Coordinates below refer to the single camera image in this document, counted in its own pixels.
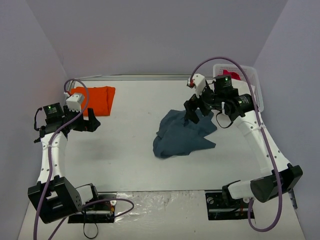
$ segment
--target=gray crumpled cloth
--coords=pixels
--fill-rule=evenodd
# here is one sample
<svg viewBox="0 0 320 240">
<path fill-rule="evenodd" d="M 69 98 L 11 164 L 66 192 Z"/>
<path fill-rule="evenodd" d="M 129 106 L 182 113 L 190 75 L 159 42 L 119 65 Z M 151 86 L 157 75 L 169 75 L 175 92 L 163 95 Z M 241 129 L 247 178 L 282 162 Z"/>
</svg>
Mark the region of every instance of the gray crumpled cloth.
<svg viewBox="0 0 320 240">
<path fill-rule="evenodd" d="M 170 110 L 161 120 L 159 131 L 153 141 L 153 152 L 158 158 L 166 159 L 171 156 L 189 155 L 192 151 L 212 149 L 215 143 L 204 137 L 217 130 L 211 119 L 210 112 L 203 116 L 200 110 L 196 111 L 200 121 L 195 124 L 185 121 L 186 111 Z"/>
</svg>

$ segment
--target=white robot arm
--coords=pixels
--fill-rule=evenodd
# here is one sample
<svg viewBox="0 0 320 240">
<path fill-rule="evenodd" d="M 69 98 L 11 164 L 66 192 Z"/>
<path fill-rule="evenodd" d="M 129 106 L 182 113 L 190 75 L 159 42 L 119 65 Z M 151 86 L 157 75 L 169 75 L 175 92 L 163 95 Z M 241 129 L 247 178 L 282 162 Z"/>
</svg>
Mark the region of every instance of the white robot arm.
<svg viewBox="0 0 320 240">
<path fill-rule="evenodd" d="M 233 88 L 229 75 L 217 76 L 214 79 L 214 90 L 212 90 L 205 77 L 195 74 L 192 80 L 188 80 L 187 86 L 195 88 L 195 94 L 189 101 L 184 103 L 185 119 L 194 123 L 199 121 L 195 110 L 199 108 L 203 115 L 211 110 L 218 110 L 228 115 L 231 122 L 238 127 L 259 163 L 262 178 L 252 180 L 240 180 L 222 187 L 224 198 L 227 202 L 238 199 L 247 201 L 255 198 L 260 202 L 266 202 L 278 195 L 277 181 L 274 173 L 265 140 L 261 128 L 264 128 L 271 152 L 280 174 L 282 193 L 291 190 L 302 176 L 300 166 L 292 166 L 289 160 L 281 153 L 275 141 L 268 132 L 263 120 L 260 118 L 261 126 L 257 123 L 253 100 L 249 94 L 239 95 L 238 90 Z"/>
<path fill-rule="evenodd" d="M 39 213 L 42 221 L 46 224 L 81 212 L 83 202 L 88 200 L 82 199 L 79 192 L 65 177 L 65 151 L 69 132 L 71 130 L 94 132 L 100 126 L 100 122 L 96 119 L 92 108 L 87 109 L 88 120 L 84 119 L 83 114 L 75 118 L 82 111 L 81 103 L 83 100 L 84 96 L 82 94 L 75 93 L 66 100 L 66 105 L 63 106 L 63 109 L 59 103 L 44 106 L 46 125 L 37 128 L 36 120 L 34 122 L 34 129 L 39 131 L 40 135 L 34 142 L 42 143 L 42 164 L 37 184 L 28 188 L 28 197 L 32 205 L 37 209 L 42 201 L 41 195 L 50 175 L 48 151 L 51 148 L 52 175 Z M 54 139 L 50 145 L 50 139 L 53 136 Z M 92 184 L 88 184 L 88 186 L 92 193 L 90 197 L 98 200 L 95 186 Z"/>
</svg>

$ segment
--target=purple cable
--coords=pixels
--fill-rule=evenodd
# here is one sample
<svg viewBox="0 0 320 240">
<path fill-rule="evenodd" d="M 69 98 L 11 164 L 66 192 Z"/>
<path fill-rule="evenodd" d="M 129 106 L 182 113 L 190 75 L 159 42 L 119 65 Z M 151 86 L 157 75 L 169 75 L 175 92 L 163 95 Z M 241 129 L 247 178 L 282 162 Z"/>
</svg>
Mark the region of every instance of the purple cable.
<svg viewBox="0 0 320 240">
<path fill-rule="evenodd" d="M 45 195 L 46 195 L 46 192 L 48 190 L 48 187 L 49 187 L 49 183 L 50 183 L 50 179 L 52 177 L 52 173 L 53 173 L 53 166 L 52 166 L 52 152 L 51 152 L 51 145 L 55 139 L 55 136 L 62 130 L 64 129 L 66 126 L 68 126 L 69 124 L 73 123 L 77 118 L 79 118 L 83 113 L 84 111 L 87 109 L 87 106 L 88 106 L 88 103 L 89 103 L 89 91 L 86 87 L 86 85 L 84 85 L 84 83 L 80 80 L 77 80 L 77 79 L 69 79 L 67 80 L 65 83 L 64 83 L 64 86 L 63 86 L 63 89 L 64 91 L 66 92 L 67 91 L 67 84 L 71 81 L 75 81 L 75 82 L 78 82 L 80 83 L 84 89 L 85 89 L 85 92 L 86 92 L 86 102 L 85 102 L 85 105 L 84 105 L 84 108 L 81 110 L 81 112 L 78 113 L 77 116 L 75 116 L 74 118 L 72 118 L 70 121 L 66 122 L 65 124 L 63 124 L 61 127 L 59 127 L 54 133 L 53 135 L 51 136 L 50 140 L 49 140 L 49 143 L 48 143 L 48 161 L 49 161 L 49 175 L 48 175 L 48 179 L 46 180 L 46 183 L 44 185 L 44 188 L 43 188 L 43 191 L 42 191 L 42 194 L 41 194 L 41 197 L 40 197 L 40 200 L 39 200 L 39 204 L 38 204 L 38 207 L 36 208 L 36 214 L 35 214 L 35 219 L 34 219 L 34 226 L 33 226 L 33 240 L 37 240 L 37 234 L 38 234 L 38 222 L 39 222 L 39 217 L 40 217 L 40 211 L 41 211 L 41 207 L 42 207 L 42 204 L 44 202 L 44 199 L 45 199 Z"/>
<path fill-rule="evenodd" d="M 255 116 L 256 116 L 256 120 L 258 122 L 258 126 L 260 127 L 261 126 L 261 121 L 260 121 L 260 117 L 259 117 L 259 110 L 258 110 L 258 106 L 257 106 L 257 103 L 256 103 L 256 100 L 254 98 L 254 91 L 252 90 L 252 87 L 251 87 L 251 83 L 249 81 L 249 78 L 246 74 L 246 72 L 243 70 L 243 68 L 238 64 L 236 63 L 235 61 L 233 61 L 232 59 L 228 58 L 228 57 L 225 57 L 225 56 L 215 56 L 215 57 L 211 57 L 203 62 L 201 62 L 198 66 L 196 66 L 196 68 L 193 70 L 192 74 L 191 74 L 191 77 L 190 79 L 193 79 L 196 71 L 205 63 L 209 62 L 209 61 L 212 61 L 212 60 L 216 60 L 216 59 L 223 59 L 223 60 L 227 60 L 231 63 L 233 63 L 234 65 L 236 65 L 236 67 L 241 71 L 241 73 L 243 74 L 244 78 L 245 78 L 245 81 L 246 83 L 248 84 L 248 87 L 249 87 L 249 91 L 250 91 L 250 94 L 252 96 L 252 100 L 253 100 L 253 107 L 254 107 L 254 112 L 255 112 Z M 280 216 L 281 216 L 281 212 L 282 212 L 282 185 L 281 185 L 281 180 L 280 180 L 280 175 L 279 175 L 279 171 L 278 171 L 278 168 L 277 168 L 277 165 L 276 165 L 276 161 L 274 159 L 274 156 L 272 154 L 272 151 L 271 151 L 271 148 L 270 148 L 270 145 L 269 145 L 269 142 L 268 142 L 268 139 L 267 139 L 267 135 L 265 133 L 265 130 L 263 128 L 261 128 L 261 133 L 262 133 L 262 136 L 263 136 L 263 139 L 264 139 L 264 142 L 265 142 L 265 146 L 266 146 L 266 149 L 268 150 L 268 153 L 269 153 L 269 156 L 270 156 L 270 159 L 271 159 L 271 163 L 272 163 L 272 166 L 273 166 L 273 169 L 274 169 L 274 175 L 275 175 L 275 178 L 276 178 L 276 184 L 277 184 L 277 190 L 278 190 L 278 211 L 276 213 L 276 216 L 275 216 L 275 219 L 273 221 L 273 223 L 271 223 L 270 226 L 266 227 L 266 228 L 257 228 L 253 225 L 253 223 L 251 222 L 251 211 L 253 209 L 253 205 L 254 205 L 254 199 L 253 198 L 250 198 L 250 202 L 249 202 L 249 207 L 248 207 L 248 221 L 249 221 L 249 225 L 251 228 L 253 228 L 254 230 L 258 231 L 258 232 L 268 232 L 270 231 L 271 229 L 273 229 L 277 223 L 279 222 L 279 219 L 280 219 Z"/>
<path fill-rule="evenodd" d="M 120 216 L 122 216 L 122 215 L 125 215 L 125 214 L 129 213 L 129 212 L 132 211 L 132 209 L 134 209 L 134 207 L 135 207 L 135 204 L 134 204 L 132 201 L 128 200 L 128 199 L 124 199 L 124 198 L 113 198 L 113 199 L 101 199 L 101 200 L 97 200 L 97 201 L 92 201 L 92 202 L 89 202 L 89 203 L 83 205 L 82 208 L 84 209 L 84 208 L 89 207 L 89 206 L 94 205 L 94 204 L 101 204 L 101 203 L 110 202 L 110 201 L 123 201 L 123 202 L 130 203 L 130 204 L 132 205 L 132 207 L 131 207 L 129 210 L 124 211 L 124 212 L 122 212 L 122 213 L 119 213 L 119 214 L 116 215 L 116 216 L 111 217 L 112 219 L 118 218 L 118 217 L 120 217 Z M 54 235 L 56 234 L 56 232 L 58 231 L 58 229 L 60 228 L 60 226 L 62 225 L 62 223 L 63 223 L 66 219 L 67 219 L 67 218 L 65 217 L 65 218 L 63 218 L 63 219 L 59 222 L 59 224 L 56 226 L 56 228 L 54 229 L 54 231 L 52 232 L 52 234 L 50 235 L 50 237 L 48 238 L 48 240 L 51 240 L 51 239 L 54 237 Z"/>
</svg>

